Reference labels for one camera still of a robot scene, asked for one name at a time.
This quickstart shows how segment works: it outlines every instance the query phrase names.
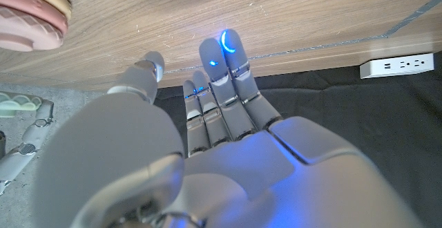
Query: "electrical socket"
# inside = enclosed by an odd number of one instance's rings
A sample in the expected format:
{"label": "electrical socket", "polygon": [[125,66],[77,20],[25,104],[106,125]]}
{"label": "electrical socket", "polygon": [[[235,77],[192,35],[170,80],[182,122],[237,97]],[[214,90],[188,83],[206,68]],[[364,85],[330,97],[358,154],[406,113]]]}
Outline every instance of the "electrical socket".
{"label": "electrical socket", "polygon": [[373,59],[360,67],[361,79],[411,75],[434,70],[433,54]]}

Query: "robot finger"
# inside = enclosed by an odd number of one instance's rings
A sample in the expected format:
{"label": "robot finger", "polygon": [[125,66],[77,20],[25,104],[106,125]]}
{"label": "robot finger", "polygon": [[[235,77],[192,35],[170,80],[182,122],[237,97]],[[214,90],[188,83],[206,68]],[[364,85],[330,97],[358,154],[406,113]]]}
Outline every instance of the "robot finger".
{"label": "robot finger", "polygon": [[202,108],[204,122],[209,134],[210,145],[217,146],[223,142],[230,142],[231,136],[227,129],[221,110],[216,104],[207,79],[202,71],[195,71],[193,82]]}
{"label": "robot finger", "polygon": [[182,90],[186,105],[187,151],[188,156],[191,157],[209,149],[210,143],[195,85],[192,81],[186,80],[183,83]]}
{"label": "robot finger", "polygon": [[256,132],[233,87],[229,68],[216,39],[205,39],[200,45],[202,65],[210,78],[211,88],[233,140]]}
{"label": "robot finger", "polygon": [[281,120],[279,112],[261,95],[256,86],[238,33],[232,29],[225,30],[221,34],[220,43],[236,93],[256,127],[260,130],[267,129]]}

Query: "robotic hand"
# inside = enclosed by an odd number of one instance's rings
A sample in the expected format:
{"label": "robotic hand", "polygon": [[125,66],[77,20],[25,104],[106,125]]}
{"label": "robotic hand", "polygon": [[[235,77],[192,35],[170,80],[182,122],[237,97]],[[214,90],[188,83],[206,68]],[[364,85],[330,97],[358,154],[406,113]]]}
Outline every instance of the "robotic hand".
{"label": "robotic hand", "polygon": [[64,124],[42,157],[39,227],[421,227],[353,145],[260,94],[238,34],[207,39],[183,85],[188,155],[151,105],[148,53]]}

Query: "pink object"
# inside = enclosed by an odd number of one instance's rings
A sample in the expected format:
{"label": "pink object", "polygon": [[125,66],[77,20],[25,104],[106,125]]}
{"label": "pink object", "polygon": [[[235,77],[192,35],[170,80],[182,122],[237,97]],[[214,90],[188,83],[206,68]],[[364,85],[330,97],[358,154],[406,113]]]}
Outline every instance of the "pink object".
{"label": "pink object", "polygon": [[16,51],[50,50],[63,35],[49,23],[19,10],[0,6],[0,47]]}
{"label": "pink object", "polygon": [[68,32],[66,17],[43,0],[0,0],[0,5],[43,19],[58,28],[63,35]]}

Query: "white plastic part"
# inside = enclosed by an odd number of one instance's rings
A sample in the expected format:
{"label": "white plastic part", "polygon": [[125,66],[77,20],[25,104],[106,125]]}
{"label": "white plastic part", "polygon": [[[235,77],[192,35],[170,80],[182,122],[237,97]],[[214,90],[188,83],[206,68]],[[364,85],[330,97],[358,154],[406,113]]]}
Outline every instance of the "white plastic part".
{"label": "white plastic part", "polygon": [[434,70],[433,54],[374,59],[360,66],[361,79],[412,75]]}
{"label": "white plastic part", "polygon": [[161,66],[159,64],[155,64],[155,69],[156,69],[155,76],[157,77],[157,82],[160,82],[164,74],[164,65]]}
{"label": "white plastic part", "polygon": [[[34,158],[35,154],[35,151],[26,155],[22,155],[18,151],[6,154],[0,160],[0,180],[13,181]],[[5,188],[6,185],[0,184],[0,193],[3,193]]]}
{"label": "white plastic part", "polygon": [[14,117],[16,111],[35,111],[41,103],[37,96],[0,92],[0,117]]}

